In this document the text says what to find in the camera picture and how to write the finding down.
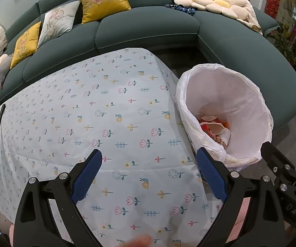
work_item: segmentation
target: green plant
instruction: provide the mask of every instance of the green plant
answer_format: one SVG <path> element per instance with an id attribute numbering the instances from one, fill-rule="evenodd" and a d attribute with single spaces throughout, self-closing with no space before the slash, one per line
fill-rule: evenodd
<path id="1" fill-rule="evenodd" d="M 288 31 L 288 24 L 278 22 L 279 28 L 268 35 L 274 46 L 296 70 L 296 36 Z"/>

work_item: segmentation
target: finger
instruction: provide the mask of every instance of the finger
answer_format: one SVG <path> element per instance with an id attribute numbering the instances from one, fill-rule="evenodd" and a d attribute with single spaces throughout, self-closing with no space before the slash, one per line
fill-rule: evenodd
<path id="1" fill-rule="evenodd" d="M 142 234 L 127 243 L 126 247 L 148 247 L 151 242 L 152 238 L 148 234 Z"/>

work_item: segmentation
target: flower-shaped pillow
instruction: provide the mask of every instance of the flower-shaped pillow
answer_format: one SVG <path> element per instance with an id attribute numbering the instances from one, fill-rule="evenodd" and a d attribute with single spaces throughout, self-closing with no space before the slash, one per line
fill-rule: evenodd
<path id="1" fill-rule="evenodd" d="M 174 3 L 222 14 L 261 33 L 261 27 L 249 0 L 174 0 Z"/>

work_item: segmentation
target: sofa seat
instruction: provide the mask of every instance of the sofa seat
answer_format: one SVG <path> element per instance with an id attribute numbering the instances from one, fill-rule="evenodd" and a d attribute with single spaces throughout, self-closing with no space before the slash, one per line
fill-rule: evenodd
<path id="1" fill-rule="evenodd" d="M 3 88 L 0 89 L 0 103 L 5 102 L 15 94 L 19 93 L 23 88 L 28 86 L 21 75 L 31 58 L 32 56 L 29 56 L 24 60 L 21 60 L 7 73 L 3 83 Z"/>
<path id="2" fill-rule="evenodd" d="M 207 11 L 194 17 L 201 23 L 198 45 L 208 61 L 244 74 L 260 88 L 274 130 L 288 122 L 296 114 L 296 72 L 285 57 L 236 20 Z"/>
<path id="3" fill-rule="evenodd" d="M 98 55 L 94 43 L 98 21 L 73 26 L 70 32 L 43 44 L 23 70 L 23 80 L 30 85 L 71 64 Z"/>
<path id="4" fill-rule="evenodd" d="M 126 47 L 149 50 L 197 43 L 199 22 L 164 6 L 137 7 L 101 20 L 95 43 L 100 54 Z"/>

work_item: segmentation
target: gray plush toy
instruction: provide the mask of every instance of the gray plush toy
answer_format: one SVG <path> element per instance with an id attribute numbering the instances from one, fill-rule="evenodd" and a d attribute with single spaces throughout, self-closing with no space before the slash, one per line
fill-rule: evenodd
<path id="1" fill-rule="evenodd" d="M 6 74 L 9 72 L 10 67 L 11 67 L 11 62 L 12 62 L 13 54 L 5 58 L 1 63 L 0 63 L 0 88 L 2 88 L 2 84 L 4 83 Z"/>

